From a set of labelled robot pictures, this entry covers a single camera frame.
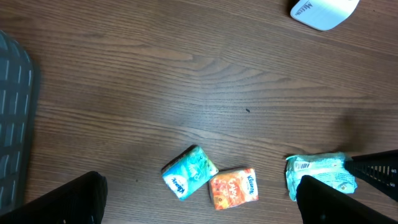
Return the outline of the orange Kleenex tissue pack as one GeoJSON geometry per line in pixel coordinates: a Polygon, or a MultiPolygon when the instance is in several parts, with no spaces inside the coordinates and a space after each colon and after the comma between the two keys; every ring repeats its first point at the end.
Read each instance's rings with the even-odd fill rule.
{"type": "Polygon", "coordinates": [[[259,200],[256,172],[253,168],[220,172],[210,179],[209,188],[210,198],[216,210],[259,200]]]}

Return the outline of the blue-green tissue pack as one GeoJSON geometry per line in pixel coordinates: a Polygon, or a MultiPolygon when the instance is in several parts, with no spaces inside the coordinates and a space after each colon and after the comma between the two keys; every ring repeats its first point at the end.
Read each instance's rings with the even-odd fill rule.
{"type": "Polygon", "coordinates": [[[181,201],[219,172],[201,146],[192,145],[163,169],[161,176],[169,189],[181,201]]]}

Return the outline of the teal wet wipes pack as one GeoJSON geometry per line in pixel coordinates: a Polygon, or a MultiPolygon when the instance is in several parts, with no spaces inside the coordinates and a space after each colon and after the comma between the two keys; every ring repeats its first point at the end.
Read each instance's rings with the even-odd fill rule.
{"type": "Polygon", "coordinates": [[[358,185],[355,177],[345,169],[347,160],[349,157],[343,152],[287,157],[285,178],[290,199],[297,201],[297,187],[305,175],[344,194],[353,194],[358,185]]]}

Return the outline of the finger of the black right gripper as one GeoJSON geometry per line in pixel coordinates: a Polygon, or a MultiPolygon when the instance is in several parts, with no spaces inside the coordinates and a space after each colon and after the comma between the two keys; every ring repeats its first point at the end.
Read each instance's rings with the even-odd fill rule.
{"type": "Polygon", "coordinates": [[[354,156],[345,169],[397,201],[397,150],[354,156]]]}

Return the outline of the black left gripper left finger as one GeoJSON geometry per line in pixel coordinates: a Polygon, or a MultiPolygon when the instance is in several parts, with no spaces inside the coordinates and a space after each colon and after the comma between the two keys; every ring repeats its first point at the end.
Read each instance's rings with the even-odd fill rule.
{"type": "Polygon", "coordinates": [[[104,216],[107,195],[106,177],[90,171],[2,215],[1,224],[100,224],[104,216]]]}

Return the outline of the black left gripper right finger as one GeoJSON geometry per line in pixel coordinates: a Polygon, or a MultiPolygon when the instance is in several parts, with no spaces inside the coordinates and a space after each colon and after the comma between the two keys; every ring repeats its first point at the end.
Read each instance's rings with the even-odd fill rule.
{"type": "Polygon", "coordinates": [[[397,224],[309,175],[301,178],[296,198],[304,224],[397,224]]]}

